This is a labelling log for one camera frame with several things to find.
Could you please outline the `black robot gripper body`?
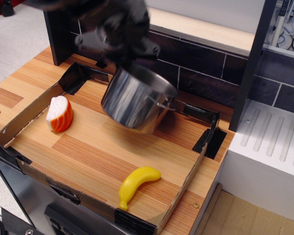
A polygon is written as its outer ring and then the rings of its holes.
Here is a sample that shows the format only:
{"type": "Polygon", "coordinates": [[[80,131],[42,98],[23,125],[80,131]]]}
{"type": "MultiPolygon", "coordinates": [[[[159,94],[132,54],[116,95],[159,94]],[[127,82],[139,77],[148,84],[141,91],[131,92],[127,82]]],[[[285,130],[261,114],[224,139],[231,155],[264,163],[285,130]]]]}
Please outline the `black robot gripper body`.
{"type": "Polygon", "coordinates": [[[96,28],[76,36],[75,45],[81,51],[100,53],[117,64],[131,64],[136,59],[156,60],[160,46],[148,38],[149,15],[116,13],[97,24],[96,28]]]}

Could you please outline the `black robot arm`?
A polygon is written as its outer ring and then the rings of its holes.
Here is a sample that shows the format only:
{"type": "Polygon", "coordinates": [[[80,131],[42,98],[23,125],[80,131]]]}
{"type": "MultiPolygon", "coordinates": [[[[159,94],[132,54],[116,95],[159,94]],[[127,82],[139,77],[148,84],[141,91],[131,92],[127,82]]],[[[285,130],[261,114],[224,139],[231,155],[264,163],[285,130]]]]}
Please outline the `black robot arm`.
{"type": "Polygon", "coordinates": [[[156,60],[159,55],[160,47],[148,38],[150,19],[143,0],[31,0],[29,4],[90,21],[94,30],[77,36],[75,45],[101,53],[117,65],[136,59],[156,60]]]}

